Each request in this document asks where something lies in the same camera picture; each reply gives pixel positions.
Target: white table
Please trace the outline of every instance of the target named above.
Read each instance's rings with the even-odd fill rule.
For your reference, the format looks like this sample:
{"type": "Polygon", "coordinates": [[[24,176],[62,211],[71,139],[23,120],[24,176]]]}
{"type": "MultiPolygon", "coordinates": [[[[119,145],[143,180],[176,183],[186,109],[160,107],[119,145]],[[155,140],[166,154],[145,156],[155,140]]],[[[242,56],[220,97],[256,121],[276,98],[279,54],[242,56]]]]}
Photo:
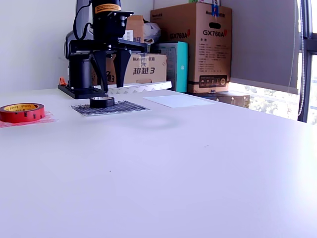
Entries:
{"type": "Polygon", "coordinates": [[[59,122],[0,129],[0,238],[316,238],[317,130],[215,102],[86,118],[58,90],[59,122]]]}

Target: cardboard box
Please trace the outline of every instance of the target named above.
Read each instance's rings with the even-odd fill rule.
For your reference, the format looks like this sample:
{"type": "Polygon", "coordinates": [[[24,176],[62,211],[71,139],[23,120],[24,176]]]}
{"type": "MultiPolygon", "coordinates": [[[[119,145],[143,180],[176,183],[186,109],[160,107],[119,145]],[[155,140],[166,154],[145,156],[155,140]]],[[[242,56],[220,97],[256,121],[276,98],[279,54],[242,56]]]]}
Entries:
{"type": "MultiPolygon", "coordinates": [[[[106,59],[106,74],[108,84],[117,84],[114,61],[106,59]]],[[[166,55],[159,54],[132,54],[127,71],[124,77],[124,83],[158,83],[165,82],[167,78],[166,55]]],[[[97,78],[95,71],[92,74],[93,85],[100,85],[101,81],[97,78]]]]}
{"type": "Polygon", "coordinates": [[[163,41],[189,44],[188,92],[228,91],[231,73],[232,10],[219,7],[211,15],[211,5],[188,3],[151,11],[151,22],[162,30],[163,41]]]}
{"type": "Polygon", "coordinates": [[[127,21],[127,31],[133,31],[133,41],[144,43],[144,21],[142,15],[132,15],[127,21]]]}

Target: window frame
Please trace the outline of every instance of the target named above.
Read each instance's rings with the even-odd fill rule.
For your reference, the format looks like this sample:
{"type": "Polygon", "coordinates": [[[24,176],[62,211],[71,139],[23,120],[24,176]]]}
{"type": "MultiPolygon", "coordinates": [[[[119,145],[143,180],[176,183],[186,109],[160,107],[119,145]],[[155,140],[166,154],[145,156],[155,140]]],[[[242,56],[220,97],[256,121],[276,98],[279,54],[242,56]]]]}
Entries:
{"type": "Polygon", "coordinates": [[[317,55],[317,33],[313,33],[313,18],[312,18],[312,5],[311,0],[301,0],[302,15],[303,15],[303,32],[304,49],[302,50],[304,57],[304,75],[305,75],[305,88],[303,94],[303,84],[301,86],[300,104],[304,98],[302,113],[298,117],[298,121],[308,121],[308,112],[310,109],[310,94],[312,83],[312,56],[317,55]]]}

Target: printed logo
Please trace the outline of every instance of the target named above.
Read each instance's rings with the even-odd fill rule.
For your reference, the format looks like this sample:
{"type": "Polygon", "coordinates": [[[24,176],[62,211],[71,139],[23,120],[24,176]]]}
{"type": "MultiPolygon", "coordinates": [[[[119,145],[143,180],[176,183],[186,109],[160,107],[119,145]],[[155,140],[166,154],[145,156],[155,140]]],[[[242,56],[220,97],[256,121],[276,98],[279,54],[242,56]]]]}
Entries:
{"type": "Polygon", "coordinates": [[[190,29],[187,30],[185,33],[171,33],[169,35],[170,39],[187,39],[190,36],[190,29]]]}
{"type": "Polygon", "coordinates": [[[163,16],[163,13],[159,13],[159,14],[153,14],[152,17],[160,17],[163,16]]]}
{"type": "Polygon", "coordinates": [[[203,31],[203,34],[204,34],[205,36],[224,37],[224,36],[227,35],[227,30],[224,30],[224,32],[205,30],[205,31],[203,31]]]}

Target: white wall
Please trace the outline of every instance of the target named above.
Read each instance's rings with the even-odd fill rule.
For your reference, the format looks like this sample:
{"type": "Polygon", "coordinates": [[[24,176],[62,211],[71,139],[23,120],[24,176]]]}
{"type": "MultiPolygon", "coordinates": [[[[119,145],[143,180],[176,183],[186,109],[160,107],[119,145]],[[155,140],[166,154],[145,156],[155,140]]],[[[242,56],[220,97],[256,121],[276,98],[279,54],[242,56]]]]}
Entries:
{"type": "MultiPolygon", "coordinates": [[[[0,93],[56,88],[67,76],[64,38],[76,0],[1,1],[0,93]]],[[[150,18],[153,0],[122,0],[122,9],[150,18]]]]}

